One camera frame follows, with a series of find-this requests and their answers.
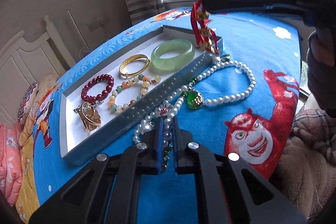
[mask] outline red string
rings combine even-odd
[[[200,44],[203,45],[205,42],[209,41],[209,37],[204,37],[200,33],[201,29],[206,28],[206,24],[205,24],[204,20],[199,20],[198,17],[197,17],[197,12],[199,11],[200,7],[201,7],[201,11],[205,13],[206,10],[205,10],[204,7],[202,7],[201,0],[198,0],[197,2],[193,3],[193,7],[192,7],[192,10],[191,10],[191,15],[190,15],[190,23],[191,23],[191,26],[192,26],[192,29],[193,29],[193,33],[194,33],[195,38],[196,38],[196,48],[200,48],[201,47]],[[215,49],[214,49],[215,53],[218,54],[216,34],[211,29],[210,29],[210,33],[211,33],[212,39],[214,40],[214,43],[215,43]]]

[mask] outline white box tray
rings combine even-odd
[[[202,48],[195,49],[194,59],[178,71],[159,71],[150,64],[143,74],[148,75],[151,79],[159,75],[161,82],[150,85],[148,94],[121,114],[112,111],[108,107],[108,98],[105,99],[102,105],[96,107],[101,116],[101,125],[89,133],[86,132],[79,115],[73,111],[82,104],[80,94],[84,85],[98,75],[110,74],[114,78],[113,89],[115,89],[125,81],[125,78],[119,74],[119,66],[126,58],[135,54],[144,54],[148,58],[151,58],[152,50],[156,46],[162,42],[176,38],[186,39],[194,45],[196,42],[194,34],[189,29],[170,26],[160,27],[112,54],[63,93],[60,107],[60,152],[62,158],[75,165],[83,164],[134,126],[146,114],[153,111],[171,92],[187,83],[211,64],[214,55],[204,52]],[[219,37],[218,47],[221,52],[222,41]],[[169,52],[163,55],[163,57],[173,57],[177,54],[176,52]],[[143,65],[144,62],[138,60],[128,65],[127,71],[138,71]],[[96,96],[105,89],[106,85],[105,81],[97,83],[88,91],[88,94]],[[116,98],[116,105],[123,105],[129,103],[132,99],[135,100],[140,95],[141,88],[142,82],[140,81],[139,83],[135,83],[134,86],[123,90]]]

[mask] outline cartoon character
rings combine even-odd
[[[269,179],[290,133],[300,86],[294,77],[269,69],[264,71],[264,78],[276,102],[272,117],[267,120],[249,108],[247,113],[225,122],[228,130],[224,155],[239,154]]]
[[[34,136],[34,142],[33,142],[33,157],[34,157],[36,138],[40,131],[42,131],[44,147],[46,149],[49,147],[49,145],[51,145],[51,142],[53,140],[50,137],[50,134],[49,134],[50,127],[48,126],[49,116],[51,112],[53,111],[53,105],[54,105],[54,99],[48,100],[46,104],[43,102],[40,107],[41,112],[35,119],[35,124],[37,125],[37,131]]]
[[[160,13],[154,17],[154,21],[159,20],[174,20],[180,17],[190,16],[191,11],[179,11],[178,9],[170,10],[167,12]]]

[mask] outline white bed headboard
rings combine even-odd
[[[25,32],[20,31],[0,50],[0,122],[7,126],[17,120],[22,98],[32,83],[51,74],[62,76],[66,71],[62,63],[69,68],[76,63],[49,17],[43,20],[47,31],[36,41],[27,42]]]

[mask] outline blue tablecloth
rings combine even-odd
[[[53,143],[45,149],[43,139],[37,138],[35,145],[34,176],[40,204],[80,169],[69,166],[60,157],[59,108],[62,91],[113,52],[161,25],[191,29],[190,10],[190,7],[171,10],[129,28],[94,50],[61,77],[59,83],[63,86],[60,86],[58,92],[53,92],[54,109],[49,117],[49,133]],[[178,118],[180,127],[191,131],[195,141],[209,147],[214,153],[222,154],[228,130],[225,121],[231,121],[239,113],[246,113],[248,108],[264,119],[271,118],[276,102],[263,76],[266,69],[283,72],[300,82],[299,37],[297,30],[284,22],[250,13],[211,15],[210,19],[212,22],[208,26],[216,29],[216,34],[223,37],[225,53],[253,70],[256,88],[251,96],[234,104],[202,107],[199,110],[190,110],[184,104]],[[286,77],[280,78],[284,82],[288,80]],[[205,98],[218,98],[243,92],[248,85],[246,76],[231,67],[214,73],[198,83],[196,88]],[[126,132],[103,152],[108,155],[122,153],[132,145],[132,131]],[[139,224],[197,223],[194,177],[177,176],[170,158],[166,172],[142,178]]]

